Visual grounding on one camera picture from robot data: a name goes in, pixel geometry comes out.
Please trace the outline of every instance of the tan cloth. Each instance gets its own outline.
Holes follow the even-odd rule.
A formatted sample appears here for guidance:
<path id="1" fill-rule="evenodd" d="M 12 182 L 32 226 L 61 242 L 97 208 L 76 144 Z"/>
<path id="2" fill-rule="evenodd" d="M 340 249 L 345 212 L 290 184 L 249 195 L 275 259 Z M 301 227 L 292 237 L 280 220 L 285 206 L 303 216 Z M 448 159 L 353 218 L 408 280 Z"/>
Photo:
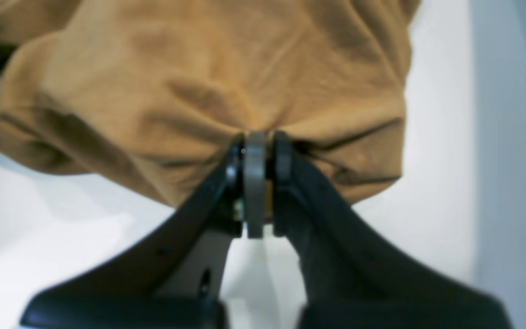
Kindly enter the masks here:
<path id="1" fill-rule="evenodd" d="M 349 202 L 401 175 L 418 0 L 0 0 L 0 151 L 177 207 L 282 129 Z"/>

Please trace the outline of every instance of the black mount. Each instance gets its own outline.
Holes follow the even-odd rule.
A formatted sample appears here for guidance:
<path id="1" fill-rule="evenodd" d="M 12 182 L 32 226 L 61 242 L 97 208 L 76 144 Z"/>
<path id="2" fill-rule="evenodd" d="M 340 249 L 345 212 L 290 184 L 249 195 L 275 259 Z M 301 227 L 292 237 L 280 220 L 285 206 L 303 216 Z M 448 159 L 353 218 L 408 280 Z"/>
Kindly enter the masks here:
<path id="1" fill-rule="evenodd" d="M 227 329 L 218 295 L 228 248 L 243 221 L 250 237 L 262 236 L 267 177 L 274 234 L 300 256 L 308 298 L 300 329 L 511 329 L 500 302 L 412 260 L 364 223 L 285 133 L 274 134 L 268 158 L 264 141 L 238 135 L 170 219 L 106 264 L 38 294 L 21 324 Z"/>

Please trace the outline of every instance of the white backdrop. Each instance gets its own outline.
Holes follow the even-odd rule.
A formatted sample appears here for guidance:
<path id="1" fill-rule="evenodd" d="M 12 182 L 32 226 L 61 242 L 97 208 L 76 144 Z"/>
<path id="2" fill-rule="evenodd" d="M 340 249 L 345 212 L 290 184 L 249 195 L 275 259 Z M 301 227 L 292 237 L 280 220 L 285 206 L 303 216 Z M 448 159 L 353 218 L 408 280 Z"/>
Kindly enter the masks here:
<path id="1" fill-rule="evenodd" d="M 411 30 L 405 176 L 355 210 L 418 260 L 478 283 L 470 3 L 424 1 Z M 17 323 L 38 290 L 115 255 L 171 211 L 98 175 L 42 175 L 0 154 L 0 329 Z M 305 302 L 296 261 L 288 242 L 269 234 L 232 244 L 221 295 L 234 328 L 295 326 Z"/>

